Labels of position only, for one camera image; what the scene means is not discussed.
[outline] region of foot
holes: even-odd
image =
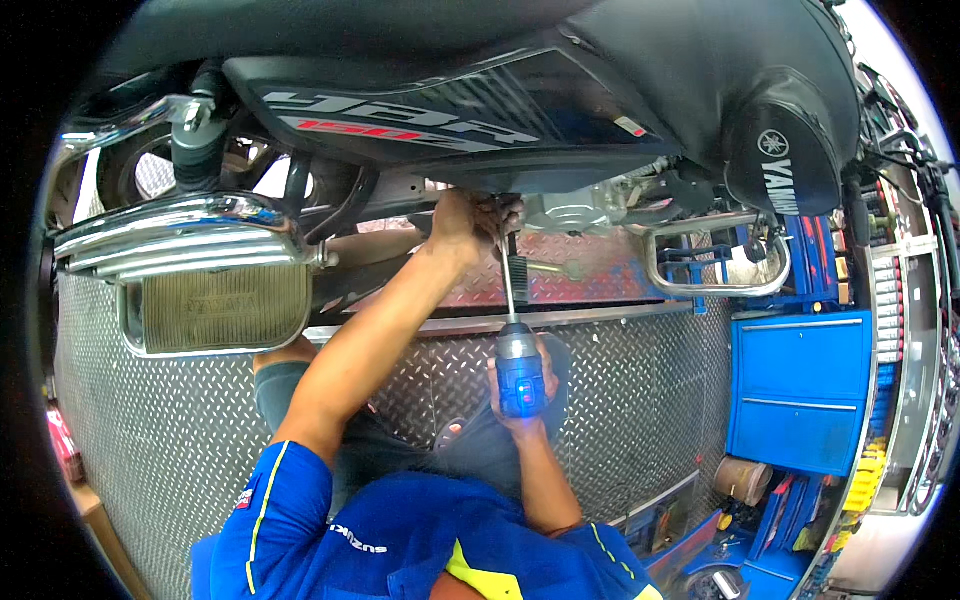
[[[464,425],[467,424],[467,420],[463,417],[457,417],[454,420],[451,420],[449,423],[444,425],[444,428],[440,430],[440,433],[437,435],[437,439],[433,442],[433,450],[443,450],[453,442],[460,432],[464,430]]]

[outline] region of rear shock absorber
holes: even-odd
[[[183,125],[172,129],[171,154],[174,163],[174,178],[177,189],[183,193],[217,189],[224,162],[224,147],[227,142],[227,119],[219,110],[227,80],[224,78],[221,60],[207,60],[197,71],[190,86],[195,96],[213,99],[217,107],[211,113],[207,107],[196,104],[187,107]]]

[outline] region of motorcycle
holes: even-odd
[[[47,176],[77,177],[100,151],[108,212],[75,225],[59,212],[53,256],[116,285],[133,352],[283,346],[331,300],[342,311],[389,280],[447,186],[518,194],[544,232],[626,227],[674,296],[779,290],[784,215],[844,206],[869,243],[860,179],[881,145],[830,3],[418,8],[151,0],[136,13]],[[255,192],[281,160],[282,197]],[[145,180],[151,164],[160,180]],[[420,233],[356,227],[407,215]],[[779,255],[771,280],[660,274],[663,238],[736,226],[752,226],[753,260]]]

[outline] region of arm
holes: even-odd
[[[463,273],[492,248],[489,236],[477,230],[498,226],[495,215],[478,211],[464,192],[442,196],[430,239],[314,358],[272,444],[297,442],[333,468],[347,421],[379,388]]]
[[[557,393],[558,380],[546,347],[537,340],[543,363],[543,383],[551,400]],[[496,380],[496,361],[487,362],[493,412],[510,430],[520,456],[520,486],[523,513],[530,527],[549,538],[556,538],[580,525],[584,515],[577,496],[566,481],[564,469],[557,462],[546,427],[539,417],[505,419],[500,413],[500,388]]]

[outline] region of black seat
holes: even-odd
[[[138,75],[212,57],[429,60],[556,25],[591,0],[150,0],[101,72]]]

